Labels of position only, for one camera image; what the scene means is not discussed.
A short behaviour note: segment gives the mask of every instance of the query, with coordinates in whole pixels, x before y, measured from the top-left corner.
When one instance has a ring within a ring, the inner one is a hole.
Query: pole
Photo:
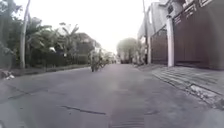
[[[174,66],[174,33],[173,20],[170,15],[167,16],[167,40],[168,40],[168,67]]]
[[[148,45],[148,25],[147,25],[147,19],[148,15],[147,12],[145,11],[145,0],[142,0],[143,3],[143,12],[144,12],[144,23],[145,23],[145,44],[146,44],[146,53],[145,53],[145,63],[148,64],[148,50],[149,50],[149,45]]]
[[[27,17],[29,14],[30,1],[31,0],[28,0],[28,3],[26,5],[24,21],[23,21],[23,26],[22,26],[21,36],[20,36],[20,67],[21,67],[21,69],[25,69],[25,66],[26,66],[26,63],[25,63],[25,39],[26,39],[26,27],[27,27],[27,22],[28,22]]]

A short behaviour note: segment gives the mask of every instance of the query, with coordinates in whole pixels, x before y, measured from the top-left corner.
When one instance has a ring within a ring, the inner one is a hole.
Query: person
[[[95,49],[90,51],[90,65],[92,72],[96,71],[98,68],[99,57]]]

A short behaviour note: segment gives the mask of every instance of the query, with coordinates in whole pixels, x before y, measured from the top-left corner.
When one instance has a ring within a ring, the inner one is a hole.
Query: sidewalk
[[[224,71],[165,65],[148,65],[139,68],[178,89],[198,96],[208,104],[224,109]]]

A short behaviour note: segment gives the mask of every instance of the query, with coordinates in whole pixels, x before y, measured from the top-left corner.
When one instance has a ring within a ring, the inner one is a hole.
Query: curb
[[[191,81],[183,81],[175,78],[168,78],[160,75],[159,73],[151,73],[157,79],[172,85],[173,87],[188,92],[189,94],[196,96],[197,98],[204,101],[207,105],[212,108],[223,110],[224,111],[224,95],[213,91],[209,88],[203,87],[203,85],[199,85],[193,83]]]

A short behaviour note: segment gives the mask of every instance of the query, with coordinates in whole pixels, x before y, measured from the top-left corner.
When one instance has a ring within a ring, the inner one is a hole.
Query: road
[[[0,83],[6,128],[223,128],[222,111],[131,65]]]

